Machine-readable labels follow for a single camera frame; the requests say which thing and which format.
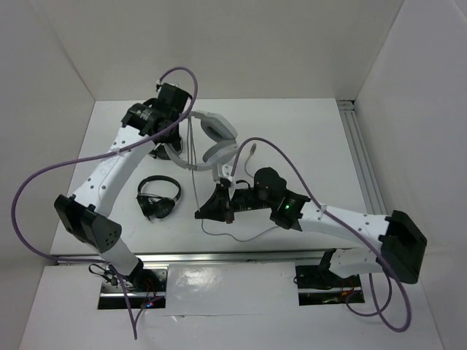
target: headphone headband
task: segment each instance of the headphone headband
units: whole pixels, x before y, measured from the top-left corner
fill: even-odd
[[[172,179],[171,177],[164,176],[164,175],[153,175],[149,176],[146,179],[142,180],[139,185],[138,185],[138,195],[141,193],[143,187],[148,183],[148,182],[153,182],[153,181],[165,181],[165,182],[170,182],[171,184],[174,184],[178,188],[178,192],[174,197],[175,201],[178,201],[180,197],[182,196],[182,186],[178,183],[176,179]]]
[[[180,158],[179,153],[171,144],[164,144],[167,156],[180,168],[195,171],[208,171],[215,168],[217,164],[228,163],[239,148],[236,143],[237,132],[232,124],[217,113],[192,111],[188,115],[188,118],[190,117],[200,119],[204,133],[216,144],[204,153],[203,163],[198,163],[196,166]]]

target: white enclosure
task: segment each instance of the white enclosure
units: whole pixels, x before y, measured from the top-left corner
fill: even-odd
[[[463,349],[466,15],[466,0],[1,1],[1,348]],[[21,244],[9,211],[24,179],[50,164],[107,151],[127,108],[153,96],[159,76],[178,65],[198,77],[196,108],[224,114],[240,141],[263,136],[277,143],[323,202],[365,211],[368,182],[355,150],[363,145],[336,103],[355,100],[387,211],[406,211],[428,238],[421,281],[407,288],[414,313],[409,331],[394,334],[342,305],[299,308],[290,264],[247,270],[238,264],[218,271],[238,286],[234,292],[195,291],[187,303],[188,291],[172,286],[167,308],[146,312],[135,343],[125,310],[96,309],[100,281],[85,266],[47,266]],[[185,75],[169,80],[192,88]],[[196,138],[202,154],[211,143]],[[267,165],[302,191],[285,162],[259,144],[249,166]],[[19,226],[37,249],[90,254],[58,225],[53,201],[92,169],[87,163],[55,170],[27,187]],[[137,183],[153,174],[170,174],[186,188],[172,221],[145,222],[134,199]],[[197,181],[205,201],[214,183],[207,174]],[[194,210],[189,173],[147,157],[112,215],[138,253],[354,246],[285,230],[238,244],[204,235]],[[270,223],[266,214],[240,217],[208,228],[246,238]],[[381,299],[384,282],[376,282]],[[370,311],[366,278],[363,291],[360,309]],[[404,312],[397,292],[388,317],[400,324]]]

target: white headphones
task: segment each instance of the white headphones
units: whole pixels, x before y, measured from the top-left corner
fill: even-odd
[[[181,159],[171,144],[164,144],[167,155],[175,164],[184,169],[207,171],[215,168],[217,164],[226,164],[235,156],[239,148],[236,143],[237,132],[227,119],[217,113],[202,111],[191,112],[188,117],[200,119],[204,133],[217,143],[204,153],[204,163],[196,166],[191,166],[188,161]]]

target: cable connector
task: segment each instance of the cable connector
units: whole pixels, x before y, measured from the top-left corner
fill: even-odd
[[[324,213],[326,212],[327,208],[328,208],[328,204],[321,204],[320,216],[318,217],[318,220],[321,220],[324,217]]]
[[[115,155],[121,155],[122,151],[119,147],[111,147],[110,152],[115,152]]]
[[[253,144],[250,148],[250,155],[254,155],[256,152],[256,144]]]

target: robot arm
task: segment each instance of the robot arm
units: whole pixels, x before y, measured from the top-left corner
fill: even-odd
[[[271,209],[270,219],[284,229],[319,232],[361,244],[358,237],[325,215],[325,211],[342,219],[379,250],[404,283],[416,283],[427,240],[402,211],[391,217],[357,213],[332,206],[318,207],[310,198],[287,190],[287,182],[272,168],[262,168],[255,174],[254,185],[235,190],[225,170],[220,175],[211,198],[195,213],[196,219],[212,219],[231,223],[234,213],[257,209]],[[383,272],[375,254],[369,249],[334,249],[326,252],[320,269],[341,278],[358,273]]]
[[[147,142],[124,152],[120,148],[144,141],[167,128],[179,117],[189,97],[178,87],[164,84],[158,98],[134,104],[122,119],[122,127],[110,147],[109,151],[117,154],[102,160],[72,196],[59,195],[55,200],[55,209],[66,230],[137,287],[144,280],[151,279],[155,285],[158,280],[128,249],[120,237],[121,226],[108,216],[123,185],[154,144]],[[179,137],[176,127],[158,142],[170,143]]]

